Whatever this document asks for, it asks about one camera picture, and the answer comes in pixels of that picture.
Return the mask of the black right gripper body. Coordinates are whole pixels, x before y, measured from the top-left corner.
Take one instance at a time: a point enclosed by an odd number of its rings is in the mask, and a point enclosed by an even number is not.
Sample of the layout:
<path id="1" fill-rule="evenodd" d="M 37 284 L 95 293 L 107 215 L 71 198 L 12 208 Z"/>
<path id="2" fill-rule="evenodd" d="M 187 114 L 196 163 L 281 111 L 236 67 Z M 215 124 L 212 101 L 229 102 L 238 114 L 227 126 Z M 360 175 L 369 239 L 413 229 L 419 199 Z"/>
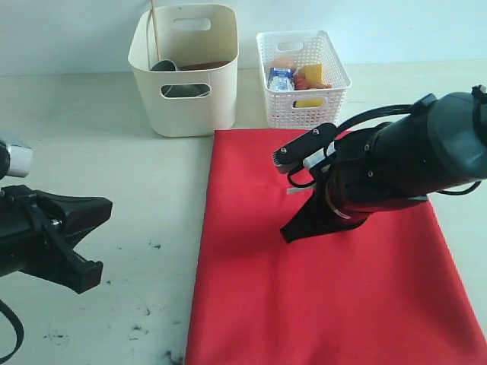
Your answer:
<path id="1" fill-rule="evenodd" d="M 331 168 L 319 188 L 319 214 L 327 228 L 356 228 L 374 213 L 418 203 L 417 195 L 389 186 L 379 173 L 357 164 Z"/>

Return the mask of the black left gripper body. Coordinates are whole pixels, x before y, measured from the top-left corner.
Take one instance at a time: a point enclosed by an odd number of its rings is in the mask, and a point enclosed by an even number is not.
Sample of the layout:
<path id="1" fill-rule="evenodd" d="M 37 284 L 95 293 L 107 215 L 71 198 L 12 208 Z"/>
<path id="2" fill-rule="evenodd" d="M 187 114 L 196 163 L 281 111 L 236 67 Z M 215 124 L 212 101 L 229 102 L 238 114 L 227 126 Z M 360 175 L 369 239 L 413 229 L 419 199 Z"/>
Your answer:
<path id="1" fill-rule="evenodd" d="M 47 279 L 46 195 L 25 185 L 1 189 L 1 276 L 16 271 Z"/>

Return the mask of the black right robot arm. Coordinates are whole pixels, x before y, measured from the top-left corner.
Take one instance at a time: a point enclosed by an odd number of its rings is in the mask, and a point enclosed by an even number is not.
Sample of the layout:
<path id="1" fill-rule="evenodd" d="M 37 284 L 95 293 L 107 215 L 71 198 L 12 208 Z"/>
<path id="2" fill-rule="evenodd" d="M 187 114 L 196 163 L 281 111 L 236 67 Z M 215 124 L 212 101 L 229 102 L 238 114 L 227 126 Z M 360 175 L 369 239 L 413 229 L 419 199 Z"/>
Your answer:
<path id="1" fill-rule="evenodd" d="M 351 230 L 377 211 L 486 178 L 486 89 L 428 95 L 408 116 L 349 132 L 335 143 L 323 193 L 329 232 Z"/>

